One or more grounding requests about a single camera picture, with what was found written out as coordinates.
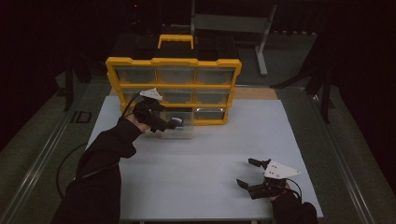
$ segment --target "table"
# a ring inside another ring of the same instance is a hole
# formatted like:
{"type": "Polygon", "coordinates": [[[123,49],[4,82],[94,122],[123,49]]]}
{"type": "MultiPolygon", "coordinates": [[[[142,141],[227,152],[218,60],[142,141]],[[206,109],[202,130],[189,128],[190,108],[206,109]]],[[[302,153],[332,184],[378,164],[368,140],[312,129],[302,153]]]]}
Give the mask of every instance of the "table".
{"type": "MultiPolygon", "coordinates": [[[[107,96],[89,144],[120,116],[117,96],[107,96]]],[[[195,126],[192,139],[142,134],[137,153],[121,160],[122,220],[257,220],[272,217],[267,199],[251,200],[236,185],[262,182],[262,168],[248,158],[286,164],[303,174],[292,177],[323,214],[300,150],[279,100],[234,99],[226,125],[195,126]]]]}

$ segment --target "metal rail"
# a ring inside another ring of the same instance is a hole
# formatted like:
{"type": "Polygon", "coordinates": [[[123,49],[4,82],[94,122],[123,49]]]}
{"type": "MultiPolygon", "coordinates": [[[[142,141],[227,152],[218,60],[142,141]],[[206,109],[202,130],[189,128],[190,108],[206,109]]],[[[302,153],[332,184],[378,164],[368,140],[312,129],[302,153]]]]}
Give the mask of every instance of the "metal rail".
{"type": "Polygon", "coordinates": [[[322,116],[320,115],[320,103],[318,97],[308,99],[311,103],[315,114],[319,120],[321,120],[320,128],[323,131],[324,135],[329,140],[330,146],[332,148],[332,154],[334,155],[336,165],[338,170],[341,173],[341,177],[344,180],[347,191],[349,192],[350,198],[355,205],[356,211],[358,212],[358,216],[361,219],[362,224],[375,224],[375,219],[373,217],[370,208],[368,207],[364,197],[361,194],[361,189],[356,182],[352,172],[347,165],[347,161],[344,157],[341,147],[338,145],[337,140],[334,136],[332,127],[330,124],[327,124],[323,121],[322,116]]]}
{"type": "Polygon", "coordinates": [[[34,189],[35,184],[43,173],[44,168],[50,160],[50,156],[57,147],[67,124],[72,118],[76,107],[79,105],[82,96],[85,94],[86,91],[87,89],[77,97],[77,100],[70,106],[69,110],[62,114],[59,122],[49,136],[46,145],[44,145],[44,147],[41,149],[39,155],[35,159],[35,162],[29,168],[20,186],[18,187],[17,192],[15,193],[8,207],[1,216],[0,224],[11,224],[16,221],[18,214],[22,210],[23,206],[25,205],[27,199],[29,198],[31,192],[34,189]]]}

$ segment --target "organizer carrying handle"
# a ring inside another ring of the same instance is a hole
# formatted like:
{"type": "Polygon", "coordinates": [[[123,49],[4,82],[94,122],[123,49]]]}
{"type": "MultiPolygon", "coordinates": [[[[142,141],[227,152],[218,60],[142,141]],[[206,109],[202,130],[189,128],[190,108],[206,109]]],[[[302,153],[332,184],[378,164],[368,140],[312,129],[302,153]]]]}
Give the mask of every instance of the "organizer carrying handle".
{"type": "Polygon", "coordinates": [[[160,40],[158,41],[158,49],[161,48],[161,43],[163,41],[189,41],[191,43],[191,49],[194,49],[194,41],[192,39],[192,35],[160,35],[160,40]]]}

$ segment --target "plastic drawer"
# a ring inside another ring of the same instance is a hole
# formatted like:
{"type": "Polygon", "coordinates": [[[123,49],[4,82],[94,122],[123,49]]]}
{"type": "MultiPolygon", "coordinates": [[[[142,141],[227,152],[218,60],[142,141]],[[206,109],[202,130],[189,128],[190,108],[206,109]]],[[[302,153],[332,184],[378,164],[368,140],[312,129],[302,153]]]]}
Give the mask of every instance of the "plastic drawer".
{"type": "Polygon", "coordinates": [[[190,89],[159,89],[163,97],[162,103],[167,104],[191,104],[193,90],[190,89]]]}
{"type": "Polygon", "coordinates": [[[155,83],[154,67],[114,66],[122,83],[155,83]]]}
{"type": "MultiPolygon", "coordinates": [[[[137,89],[137,88],[127,88],[127,89],[122,89],[122,94],[125,98],[125,103],[128,104],[129,101],[140,91],[146,91],[148,89],[137,89]]],[[[141,95],[138,95],[135,99],[134,99],[134,104],[137,102],[140,102],[143,100],[143,97],[141,95]]]]}
{"type": "Polygon", "coordinates": [[[194,67],[190,66],[159,66],[157,78],[159,83],[192,84],[194,82],[194,67]]]}
{"type": "Polygon", "coordinates": [[[165,130],[161,133],[161,138],[191,138],[192,129],[193,129],[193,115],[191,108],[175,108],[173,111],[168,111],[173,108],[166,108],[166,111],[163,111],[160,117],[166,121],[171,120],[171,118],[181,119],[181,126],[176,127],[174,130],[165,130]]]}
{"type": "Polygon", "coordinates": [[[199,84],[231,84],[233,68],[231,67],[198,67],[197,83],[199,84]]]}
{"type": "Polygon", "coordinates": [[[223,119],[225,108],[195,108],[195,119],[223,119]]]}
{"type": "Polygon", "coordinates": [[[195,92],[196,104],[227,104],[230,90],[200,89],[195,92]]]}

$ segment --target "person's arm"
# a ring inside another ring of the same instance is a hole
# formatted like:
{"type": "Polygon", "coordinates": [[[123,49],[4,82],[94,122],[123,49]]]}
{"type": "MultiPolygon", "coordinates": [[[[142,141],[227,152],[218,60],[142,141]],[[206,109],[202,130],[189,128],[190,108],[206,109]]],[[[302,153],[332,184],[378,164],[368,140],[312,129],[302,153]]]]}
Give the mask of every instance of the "person's arm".
{"type": "Polygon", "coordinates": [[[119,223],[120,158],[130,158],[133,141],[149,126],[128,116],[100,133],[78,163],[76,179],[69,184],[51,223],[119,223]]]}
{"type": "Polygon", "coordinates": [[[311,203],[301,203],[291,191],[270,197],[276,224],[317,224],[317,210],[311,203]]]}

